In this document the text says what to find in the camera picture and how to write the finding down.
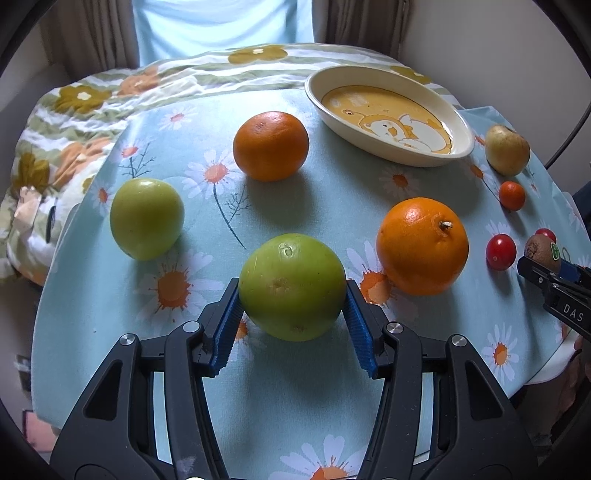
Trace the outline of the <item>brown kiwi with sticker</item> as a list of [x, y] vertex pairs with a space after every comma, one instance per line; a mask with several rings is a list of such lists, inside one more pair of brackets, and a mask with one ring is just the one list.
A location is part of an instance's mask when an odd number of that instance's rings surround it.
[[543, 234], [532, 235], [525, 244], [524, 256], [558, 273], [561, 268], [561, 256], [558, 246]]

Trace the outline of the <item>red cherry tomato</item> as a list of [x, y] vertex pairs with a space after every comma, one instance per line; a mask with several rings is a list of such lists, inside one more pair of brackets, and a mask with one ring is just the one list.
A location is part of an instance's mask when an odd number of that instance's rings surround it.
[[536, 232], [536, 235], [543, 235], [545, 237], [547, 237], [548, 239], [550, 239], [552, 242], [556, 243], [557, 242], [557, 237], [554, 234], [554, 232], [548, 228], [539, 228]]
[[514, 240], [507, 234], [493, 236], [486, 247], [486, 261], [490, 268], [505, 271], [515, 262], [517, 247]]

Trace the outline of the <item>small orange kumquat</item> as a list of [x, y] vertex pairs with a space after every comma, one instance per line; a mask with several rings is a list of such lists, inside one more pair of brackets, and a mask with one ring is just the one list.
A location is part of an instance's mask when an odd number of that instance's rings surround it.
[[526, 199], [525, 189], [517, 182], [505, 181], [499, 188], [499, 201], [509, 211], [519, 211]]

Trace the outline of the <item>large orange with stem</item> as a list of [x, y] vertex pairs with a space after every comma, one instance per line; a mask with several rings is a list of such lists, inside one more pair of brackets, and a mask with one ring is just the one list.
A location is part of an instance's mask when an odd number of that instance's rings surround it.
[[394, 205], [378, 230], [376, 248], [394, 287], [414, 296], [446, 291], [469, 256], [468, 236], [458, 215], [426, 197]]

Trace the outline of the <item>yellow-brown apple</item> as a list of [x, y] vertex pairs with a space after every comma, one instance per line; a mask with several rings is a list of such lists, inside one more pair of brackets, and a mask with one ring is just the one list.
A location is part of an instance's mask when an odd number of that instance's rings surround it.
[[494, 125], [486, 133], [488, 163], [505, 177], [516, 176], [528, 165], [531, 149], [527, 140], [504, 125]]

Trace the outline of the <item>large green apple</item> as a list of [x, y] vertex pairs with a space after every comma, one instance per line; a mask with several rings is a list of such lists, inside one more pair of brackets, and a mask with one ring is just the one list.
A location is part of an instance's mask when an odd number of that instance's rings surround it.
[[325, 243], [283, 234], [263, 243], [242, 266], [242, 307], [256, 326], [288, 342], [307, 342], [332, 328], [346, 297], [346, 273]]

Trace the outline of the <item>small green apple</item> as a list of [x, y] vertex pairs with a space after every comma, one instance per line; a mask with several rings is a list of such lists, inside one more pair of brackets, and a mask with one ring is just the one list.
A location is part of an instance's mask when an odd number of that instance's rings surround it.
[[117, 190], [109, 222], [118, 247], [134, 260], [148, 261], [166, 253], [180, 237], [184, 204], [170, 184], [135, 178]]

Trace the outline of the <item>orange mandarin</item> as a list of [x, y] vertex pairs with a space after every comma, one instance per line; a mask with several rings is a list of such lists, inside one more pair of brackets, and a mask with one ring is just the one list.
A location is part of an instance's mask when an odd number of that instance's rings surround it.
[[259, 182], [276, 182], [304, 165], [310, 139], [297, 117], [280, 111], [254, 115], [238, 128], [232, 144], [240, 170]]

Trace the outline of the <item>cream oval bear dish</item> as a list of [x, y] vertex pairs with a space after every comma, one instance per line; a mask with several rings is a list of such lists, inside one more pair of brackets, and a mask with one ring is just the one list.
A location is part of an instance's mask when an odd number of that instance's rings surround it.
[[472, 129], [442, 96], [396, 72], [365, 66], [318, 70], [305, 94], [336, 135], [382, 159], [421, 168], [470, 156]]

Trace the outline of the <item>daisy print blue tablecloth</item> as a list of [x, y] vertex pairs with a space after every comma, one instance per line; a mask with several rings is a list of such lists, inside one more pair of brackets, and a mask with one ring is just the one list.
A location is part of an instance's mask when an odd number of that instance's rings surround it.
[[[300, 90], [201, 98], [132, 118], [90, 184], [53, 259], [36, 319], [33, 407], [61, 427], [118, 338], [165, 335], [197, 319], [232, 278], [246, 300], [228, 365], [204, 383], [228, 472], [320, 479], [359, 470], [382, 384], [363, 371], [335, 308], [346, 280], [422, 336], [465, 335], [504, 391], [516, 393], [561, 343], [559, 323], [515, 267], [492, 270], [498, 234], [517, 247], [550, 229], [588, 265], [588, 234], [541, 163], [518, 177], [509, 213], [481, 148], [439, 168], [394, 165], [352, 146]], [[429, 198], [464, 230], [467, 262], [433, 296], [400, 290], [381, 231], [413, 266], [433, 241], [386, 221]]]

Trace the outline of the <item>brown curtain right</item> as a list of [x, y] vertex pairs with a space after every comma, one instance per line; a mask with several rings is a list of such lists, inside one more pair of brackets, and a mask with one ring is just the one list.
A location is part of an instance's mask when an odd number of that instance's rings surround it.
[[411, 9], [408, 0], [314, 0], [315, 42], [366, 48], [398, 59]]

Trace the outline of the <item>brown curtain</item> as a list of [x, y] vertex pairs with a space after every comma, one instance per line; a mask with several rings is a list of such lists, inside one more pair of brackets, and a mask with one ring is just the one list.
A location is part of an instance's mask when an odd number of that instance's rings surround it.
[[366, 48], [398, 59], [411, 9], [408, 0], [314, 0], [315, 42]]
[[40, 32], [50, 62], [73, 80], [139, 66], [130, 0], [60, 0], [41, 19]]

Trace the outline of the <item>floral striped duvet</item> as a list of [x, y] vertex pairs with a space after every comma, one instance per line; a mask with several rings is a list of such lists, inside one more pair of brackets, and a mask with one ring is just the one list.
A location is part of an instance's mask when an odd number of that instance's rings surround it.
[[116, 146], [129, 119], [169, 106], [156, 128], [181, 130], [197, 117], [188, 100], [298, 89], [312, 72], [335, 65], [390, 70], [460, 104], [445, 87], [387, 55], [322, 43], [256, 45], [160, 60], [95, 73], [44, 94], [17, 130], [12, 165], [1, 170], [1, 279], [23, 276], [44, 284], [65, 220], [108, 155], [121, 161], [145, 146], [143, 140]]

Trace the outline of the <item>brown curtain left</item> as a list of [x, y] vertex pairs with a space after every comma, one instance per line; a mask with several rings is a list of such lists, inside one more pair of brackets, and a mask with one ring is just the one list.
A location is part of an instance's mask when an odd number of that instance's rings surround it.
[[60, 0], [41, 19], [40, 32], [50, 62], [73, 80], [139, 66], [130, 0]]

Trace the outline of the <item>light blue window cloth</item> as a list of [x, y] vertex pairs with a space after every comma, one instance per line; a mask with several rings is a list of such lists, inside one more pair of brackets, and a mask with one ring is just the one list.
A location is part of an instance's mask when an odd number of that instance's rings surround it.
[[132, 7], [142, 65], [213, 50], [314, 40], [308, 0], [143, 0]]

